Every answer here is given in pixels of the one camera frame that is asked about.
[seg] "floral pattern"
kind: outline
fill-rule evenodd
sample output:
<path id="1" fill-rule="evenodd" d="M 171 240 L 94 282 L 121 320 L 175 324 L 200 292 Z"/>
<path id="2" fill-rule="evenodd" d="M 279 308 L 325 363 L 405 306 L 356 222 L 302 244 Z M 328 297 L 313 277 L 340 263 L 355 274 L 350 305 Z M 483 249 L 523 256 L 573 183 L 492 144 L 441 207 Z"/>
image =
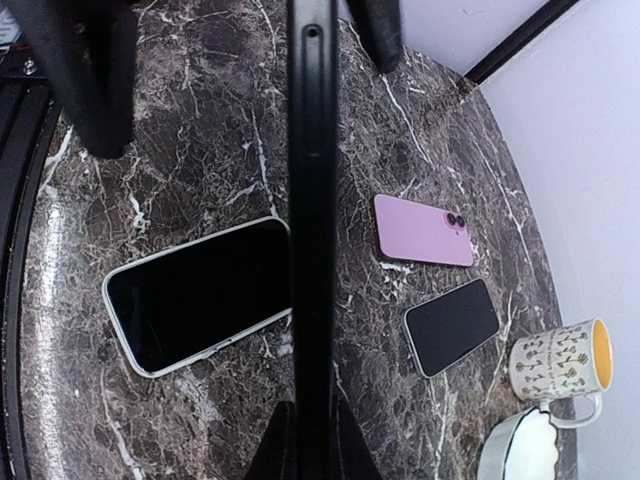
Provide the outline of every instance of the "floral pattern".
<path id="1" fill-rule="evenodd" d="M 509 374 L 523 400 L 567 398 L 599 390 L 591 358 L 593 320 L 522 338 Z"/>

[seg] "black pole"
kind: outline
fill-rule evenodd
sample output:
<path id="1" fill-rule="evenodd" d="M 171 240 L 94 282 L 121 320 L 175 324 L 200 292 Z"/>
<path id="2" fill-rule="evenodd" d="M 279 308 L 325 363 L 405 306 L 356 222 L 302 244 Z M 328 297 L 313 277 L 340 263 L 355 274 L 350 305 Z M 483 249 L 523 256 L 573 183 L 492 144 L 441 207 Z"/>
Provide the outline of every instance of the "black pole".
<path id="1" fill-rule="evenodd" d="M 549 0 L 489 55 L 469 70 L 465 78 L 476 84 L 484 82 L 579 1 Z"/>
<path id="2" fill-rule="evenodd" d="M 297 478 L 325 480 L 336 276 L 336 1 L 289 0 L 288 38 Z"/>

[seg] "phone case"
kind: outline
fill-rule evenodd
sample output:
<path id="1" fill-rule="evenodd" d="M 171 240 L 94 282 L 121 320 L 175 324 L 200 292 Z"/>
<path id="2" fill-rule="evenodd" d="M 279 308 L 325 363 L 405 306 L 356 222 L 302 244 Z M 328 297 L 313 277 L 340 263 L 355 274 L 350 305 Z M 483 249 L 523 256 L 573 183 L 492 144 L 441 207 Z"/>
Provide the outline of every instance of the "phone case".
<path id="1" fill-rule="evenodd" d="M 452 225 L 456 212 L 388 195 L 373 199 L 382 254 L 389 258 L 470 267 L 473 252 L 467 227 Z"/>
<path id="2" fill-rule="evenodd" d="M 163 375 L 166 375 L 168 373 L 171 373 L 179 368 L 182 367 L 186 367 L 188 365 L 191 365 L 194 362 L 197 362 L 198 360 L 203 360 L 205 358 L 210 357 L 211 355 L 213 355 L 214 353 L 217 353 L 218 351 L 222 350 L 225 347 L 228 347 L 229 345 L 232 345 L 234 343 L 236 343 L 238 340 L 243 339 L 244 337 L 251 335 L 252 333 L 255 333 L 269 325 L 271 325 L 272 323 L 274 323 L 277 320 L 280 320 L 281 318 L 286 317 L 287 315 L 289 315 L 291 313 L 291 309 L 288 308 L 286 310 L 283 310 L 282 312 L 267 318 L 265 320 L 263 320 L 260 323 L 257 323 L 255 325 L 253 325 L 251 328 L 244 330 L 242 332 L 239 332 L 236 335 L 233 335 L 229 338 L 227 338 L 226 340 L 223 340 L 219 343 L 217 343 L 216 345 L 213 345 L 209 348 L 206 348 L 204 350 L 202 350 L 201 352 L 198 352 L 194 355 L 191 355 L 188 358 L 184 358 L 182 360 L 180 360 L 179 362 L 174 363 L 173 365 L 170 365 L 166 368 L 163 368 L 162 370 L 158 370 L 158 371 L 154 371 L 154 372 L 149 372 L 147 370 L 145 370 L 144 368 L 142 368 L 140 366 L 140 364 L 138 364 L 133 351 L 131 350 L 131 347 L 129 347 L 129 342 L 127 340 L 127 337 L 124 333 L 124 330 L 122 329 L 122 326 L 120 325 L 120 320 L 118 319 L 118 315 L 116 314 L 115 308 L 113 307 L 113 304 L 111 302 L 111 298 L 109 296 L 109 290 L 108 290 L 108 285 L 109 285 L 109 280 L 111 279 L 111 277 L 113 277 L 116 273 L 122 272 L 124 270 L 128 270 L 130 268 L 135 267 L 136 265 L 140 265 L 141 263 L 145 263 L 145 262 L 150 262 L 156 258 L 162 257 L 164 255 L 168 255 L 172 252 L 175 252 L 177 250 L 181 250 L 183 248 L 188 248 L 192 245 L 195 245 L 197 243 L 201 243 L 201 242 L 206 242 L 207 240 L 210 240 L 214 237 L 218 237 L 220 235 L 224 235 L 227 233 L 231 233 L 235 230 L 239 230 L 241 228 L 246 228 L 249 227 L 251 225 L 255 225 L 257 223 L 260 222 L 265 222 L 267 220 L 277 220 L 280 223 L 282 223 L 285 228 L 287 229 L 287 231 L 289 230 L 289 225 L 287 225 L 284 221 L 282 221 L 282 219 L 277 218 L 277 217 L 263 217 L 263 218 L 259 218 L 257 220 L 253 220 L 247 223 L 243 223 L 241 225 L 237 225 L 235 227 L 231 227 L 228 228 L 226 230 L 222 230 L 220 232 L 216 232 L 216 233 L 212 233 L 211 235 L 207 235 L 206 237 L 202 237 L 199 238 L 197 240 L 193 240 L 191 242 L 188 243 L 183 243 L 182 245 L 178 245 L 175 247 L 171 247 L 168 248 L 166 250 L 163 250 L 161 252 L 158 253 L 154 253 L 152 255 L 149 255 L 147 257 L 135 260 L 131 263 L 128 263 L 126 265 L 122 265 L 121 267 L 116 268 L 115 270 L 109 272 L 107 274 L 107 276 L 105 277 L 104 281 L 102 282 L 102 299 L 104 300 L 104 303 L 107 307 L 107 311 L 109 312 L 109 318 L 111 318 L 111 323 L 113 324 L 113 327 L 116 330 L 116 336 L 118 337 L 118 340 L 120 341 L 120 345 L 122 346 L 122 349 L 124 350 L 125 356 L 127 357 L 127 360 L 129 360 L 129 364 L 131 365 L 131 367 L 133 368 L 133 370 L 140 376 L 142 377 L 146 377 L 146 378 L 158 378 L 158 377 L 162 377 Z"/>

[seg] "white phone case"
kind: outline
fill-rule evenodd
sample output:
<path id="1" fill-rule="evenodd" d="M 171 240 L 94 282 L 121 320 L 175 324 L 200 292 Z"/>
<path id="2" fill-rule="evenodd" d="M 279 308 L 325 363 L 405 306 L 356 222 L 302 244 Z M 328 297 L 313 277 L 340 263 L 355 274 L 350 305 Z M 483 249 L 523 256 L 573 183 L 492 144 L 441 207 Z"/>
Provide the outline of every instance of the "white phone case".
<path id="1" fill-rule="evenodd" d="M 122 349 L 124 350 L 125 355 L 127 356 L 127 359 L 129 360 L 129 363 L 131 364 L 131 367 L 133 367 L 133 369 L 136 371 L 136 373 L 138 373 L 139 375 L 146 377 L 146 378 L 158 378 L 158 377 L 162 377 L 163 375 L 166 375 L 168 373 L 173 372 L 174 370 L 177 370 L 178 368 L 181 367 L 186 367 L 187 365 L 191 365 L 192 363 L 198 361 L 198 360 L 202 360 L 204 358 L 210 357 L 211 355 L 213 355 L 214 353 L 220 351 L 221 349 L 223 349 L 224 347 L 228 347 L 229 345 L 237 342 L 238 340 L 246 337 L 247 335 L 251 335 L 254 332 L 257 332 L 258 330 L 272 324 L 273 322 L 275 322 L 276 320 L 279 320 L 281 318 L 286 317 L 287 315 L 289 315 L 291 313 L 291 309 L 288 308 L 286 310 L 283 310 L 280 313 L 277 313 L 276 315 L 267 318 L 266 320 L 263 320 L 260 323 L 257 323 L 256 325 L 232 336 L 229 337 L 221 342 L 218 342 L 217 344 L 206 348 L 205 350 L 202 350 L 201 352 L 198 352 L 194 355 L 191 355 L 188 358 L 185 358 L 184 360 L 181 360 L 179 362 L 174 363 L 173 365 L 170 365 L 168 367 L 165 367 L 161 370 L 158 370 L 157 372 L 148 372 L 146 370 L 144 370 L 139 364 L 138 362 L 136 362 L 135 357 L 133 356 L 133 352 L 131 351 L 131 348 L 129 347 L 129 344 L 127 342 L 127 339 L 125 337 L 124 331 L 122 330 L 122 327 L 120 325 L 120 322 L 118 321 L 118 317 L 116 315 L 116 312 L 113 308 L 113 304 L 111 303 L 111 299 L 109 298 L 109 294 L 107 292 L 107 285 L 109 283 L 109 280 L 111 280 L 111 277 L 113 277 L 115 274 L 120 273 L 122 271 L 128 270 L 130 268 L 133 268 L 137 265 L 140 265 L 142 263 L 146 263 L 149 262 L 151 260 L 154 260 L 156 258 L 162 257 L 164 255 L 168 255 L 169 253 L 175 252 L 177 250 L 181 250 L 183 248 L 187 248 L 190 247 L 192 245 L 201 243 L 201 242 L 205 242 L 207 240 L 210 240 L 214 237 L 219 237 L 221 235 L 224 235 L 226 233 L 231 233 L 235 230 L 240 230 L 241 228 L 246 228 L 246 227 L 250 227 L 251 225 L 255 225 L 261 222 L 266 222 L 268 220 L 277 220 L 280 223 L 282 223 L 282 225 L 284 225 L 284 227 L 287 229 L 287 232 L 289 232 L 289 226 L 280 218 L 277 217 L 263 217 L 263 218 L 259 218 L 258 220 L 253 220 L 251 222 L 247 222 L 247 223 L 243 223 L 241 225 L 237 225 L 235 227 L 231 227 L 228 228 L 226 230 L 222 230 L 220 232 L 216 232 L 213 233 L 211 235 L 207 235 L 206 237 L 203 238 L 199 238 L 198 240 L 194 240 L 192 242 L 189 243 L 185 243 L 183 245 L 178 245 L 176 247 L 171 247 L 168 248 L 166 250 L 163 250 L 161 252 L 158 253 L 154 253 L 152 255 L 149 255 L 148 257 L 144 257 L 141 258 L 139 260 L 135 260 L 131 263 L 128 263 L 126 265 L 123 265 L 121 267 L 116 268 L 115 270 L 109 272 L 107 274 L 107 276 L 105 277 L 104 281 L 102 282 L 102 298 L 104 299 L 104 303 L 107 306 L 107 311 L 109 312 L 109 317 L 111 318 L 111 323 L 113 324 L 114 328 L 116 329 L 116 334 L 118 336 L 118 339 L 120 340 L 120 344 L 122 345 Z"/>

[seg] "black smartphone screen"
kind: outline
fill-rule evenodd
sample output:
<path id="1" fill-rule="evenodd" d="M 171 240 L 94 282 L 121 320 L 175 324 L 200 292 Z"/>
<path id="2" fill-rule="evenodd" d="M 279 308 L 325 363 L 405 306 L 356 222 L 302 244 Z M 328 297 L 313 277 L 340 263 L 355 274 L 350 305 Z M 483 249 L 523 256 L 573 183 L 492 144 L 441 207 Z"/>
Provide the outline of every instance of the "black smartphone screen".
<path id="1" fill-rule="evenodd" d="M 482 280 L 475 280 L 406 314 L 413 353 L 432 377 L 498 333 L 500 324 Z"/>
<path id="2" fill-rule="evenodd" d="M 118 271 L 106 293 L 137 364 L 158 372 L 291 306 L 289 234 L 267 219 Z"/>

